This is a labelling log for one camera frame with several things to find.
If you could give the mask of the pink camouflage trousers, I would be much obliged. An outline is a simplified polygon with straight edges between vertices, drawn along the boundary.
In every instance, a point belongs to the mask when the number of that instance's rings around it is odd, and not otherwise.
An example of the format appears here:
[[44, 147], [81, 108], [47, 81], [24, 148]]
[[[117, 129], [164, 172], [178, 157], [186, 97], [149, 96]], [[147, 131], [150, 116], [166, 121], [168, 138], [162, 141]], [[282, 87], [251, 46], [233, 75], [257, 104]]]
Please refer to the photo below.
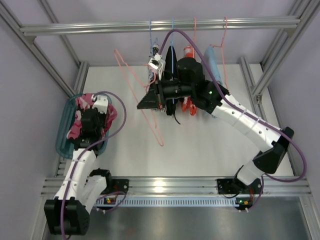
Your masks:
[[[81, 115], [82, 112], [91, 109], [93, 104], [92, 96], [95, 95], [93, 93], [85, 93], [81, 96], [75, 98], [75, 119], [67, 132], [66, 138], [70, 141], [76, 141], [80, 138], [80, 130], [81, 130]], [[112, 122], [117, 118], [118, 112], [115, 107], [110, 103], [108, 105], [107, 113], [105, 114], [105, 125], [104, 130], [102, 132], [102, 137], [104, 137], [107, 131], [111, 128]]]

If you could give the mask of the black white print trousers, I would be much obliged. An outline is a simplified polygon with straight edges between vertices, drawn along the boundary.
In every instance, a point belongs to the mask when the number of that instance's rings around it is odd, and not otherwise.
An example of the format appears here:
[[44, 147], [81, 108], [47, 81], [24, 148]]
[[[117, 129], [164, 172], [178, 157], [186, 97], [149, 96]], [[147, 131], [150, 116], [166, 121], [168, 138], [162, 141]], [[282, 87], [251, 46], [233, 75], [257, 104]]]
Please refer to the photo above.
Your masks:
[[151, 56], [149, 62], [147, 63], [148, 80], [150, 84], [156, 81], [160, 67], [162, 66], [160, 63], [162, 55], [159, 54], [159, 50], [159, 45], [154, 43], [151, 47]]

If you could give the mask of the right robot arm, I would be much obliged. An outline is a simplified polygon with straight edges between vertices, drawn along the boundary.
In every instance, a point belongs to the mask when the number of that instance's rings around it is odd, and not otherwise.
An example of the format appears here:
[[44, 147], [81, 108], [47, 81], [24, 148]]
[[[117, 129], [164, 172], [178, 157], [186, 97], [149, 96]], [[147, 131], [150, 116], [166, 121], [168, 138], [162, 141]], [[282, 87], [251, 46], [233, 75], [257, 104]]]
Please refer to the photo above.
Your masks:
[[258, 154], [241, 166], [234, 177], [218, 179], [218, 192], [227, 198], [239, 194], [260, 194], [261, 177], [274, 174], [288, 151], [294, 131], [280, 129], [253, 114], [241, 105], [230, 92], [217, 82], [207, 80], [203, 66], [194, 58], [184, 57], [174, 67], [176, 74], [167, 70], [162, 56], [151, 57], [148, 68], [154, 80], [137, 109], [161, 110], [173, 99], [189, 97], [195, 106], [227, 122], [250, 139], [259, 149]]

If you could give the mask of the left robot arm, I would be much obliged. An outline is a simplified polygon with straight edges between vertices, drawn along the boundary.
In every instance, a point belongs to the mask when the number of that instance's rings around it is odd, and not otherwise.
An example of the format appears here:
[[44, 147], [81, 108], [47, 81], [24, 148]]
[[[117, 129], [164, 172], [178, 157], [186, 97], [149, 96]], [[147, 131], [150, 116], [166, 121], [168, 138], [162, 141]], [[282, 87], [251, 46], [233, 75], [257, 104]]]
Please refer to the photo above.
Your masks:
[[108, 186], [110, 172], [93, 170], [98, 146], [105, 136], [106, 114], [96, 109], [84, 110], [76, 117], [74, 151], [68, 172], [52, 199], [46, 200], [44, 213], [52, 235], [64, 240], [83, 236], [90, 224], [90, 213], [100, 194]]

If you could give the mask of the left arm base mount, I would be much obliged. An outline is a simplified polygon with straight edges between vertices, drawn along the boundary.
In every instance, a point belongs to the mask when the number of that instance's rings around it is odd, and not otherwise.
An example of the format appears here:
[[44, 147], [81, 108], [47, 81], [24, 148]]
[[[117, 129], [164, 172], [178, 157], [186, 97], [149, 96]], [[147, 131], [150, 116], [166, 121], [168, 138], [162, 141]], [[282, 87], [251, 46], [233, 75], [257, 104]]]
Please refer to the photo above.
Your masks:
[[129, 179], [112, 179], [108, 180], [106, 183], [105, 190], [102, 191], [102, 195], [107, 195], [115, 192], [124, 192], [127, 193], [129, 190]]

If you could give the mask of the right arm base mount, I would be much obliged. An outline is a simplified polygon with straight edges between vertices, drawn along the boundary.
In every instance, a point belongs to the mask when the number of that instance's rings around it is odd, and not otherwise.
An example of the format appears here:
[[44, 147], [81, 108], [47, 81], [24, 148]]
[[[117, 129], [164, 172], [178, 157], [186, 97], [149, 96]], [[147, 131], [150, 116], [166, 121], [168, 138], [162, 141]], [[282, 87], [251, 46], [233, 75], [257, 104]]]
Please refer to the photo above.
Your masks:
[[255, 179], [250, 185], [245, 185], [236, 178], [218, 178], [216, 182], [218, 194], [227, 198], [235, 198], [243, 194], [259, 194], [262, 187], [262, 182], [259, 178]]

